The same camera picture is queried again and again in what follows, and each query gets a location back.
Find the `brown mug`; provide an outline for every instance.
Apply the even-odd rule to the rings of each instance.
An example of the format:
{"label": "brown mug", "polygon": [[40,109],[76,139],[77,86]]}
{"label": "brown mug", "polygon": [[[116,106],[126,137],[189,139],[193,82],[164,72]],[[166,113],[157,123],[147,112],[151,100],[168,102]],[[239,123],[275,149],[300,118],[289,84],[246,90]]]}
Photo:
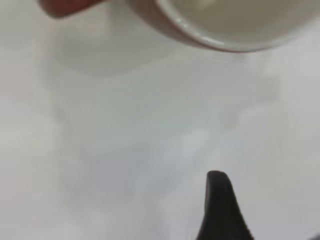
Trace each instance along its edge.
{"label": "brown mug", "polygon": [[[74,14],[102,1],[39,0],[43,9],[55,18]],[[175,0],[129,0],[133,9],[146,22],[170,37],[194,46],[227,52],[253,52],[285,43],[297,36],[320,12],[319,0],[265,0],[265,5],[272,5],[266,8],[269,9],[267,19],[266,15],[256,14],[258,11],[254,7],[250,9],[244,7],[245,4],[241,5],[241,0],[234,1],[235,7],[224,5],[227,1],[223,0],[185,2],[197,4],[203,1],[205,4],[217,5],[223,14],[218,14],[215,7],[211,6],[205,17],[201,12],[197,13],[197,17],[191,17],[186,14],[184,7],[177,6]]]}

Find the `cup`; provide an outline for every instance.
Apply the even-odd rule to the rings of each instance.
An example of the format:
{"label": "cup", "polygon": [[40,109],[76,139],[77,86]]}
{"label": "cup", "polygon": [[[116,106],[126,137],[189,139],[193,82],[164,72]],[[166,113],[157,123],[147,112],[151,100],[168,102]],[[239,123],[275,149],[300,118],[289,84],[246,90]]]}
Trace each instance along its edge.
{"label": "cup", "polygon": [[[103,0],[39,0],[64,17]],[[320,11],[319,0],[129,0],[149,24],[181,42],[254,52],[294,38]]]}

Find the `white surface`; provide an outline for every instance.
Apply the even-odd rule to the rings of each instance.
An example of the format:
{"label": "white surface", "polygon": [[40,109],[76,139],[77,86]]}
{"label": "white surface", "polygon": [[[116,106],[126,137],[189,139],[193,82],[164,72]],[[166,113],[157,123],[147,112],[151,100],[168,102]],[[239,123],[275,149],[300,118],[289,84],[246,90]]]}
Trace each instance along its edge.
{"label": "white surface", "polygon": [[191,240],[209,170],[257,240],[320,232],[320,25],[227,54],[120,1],[56,22],[0,2],[0,238]]}

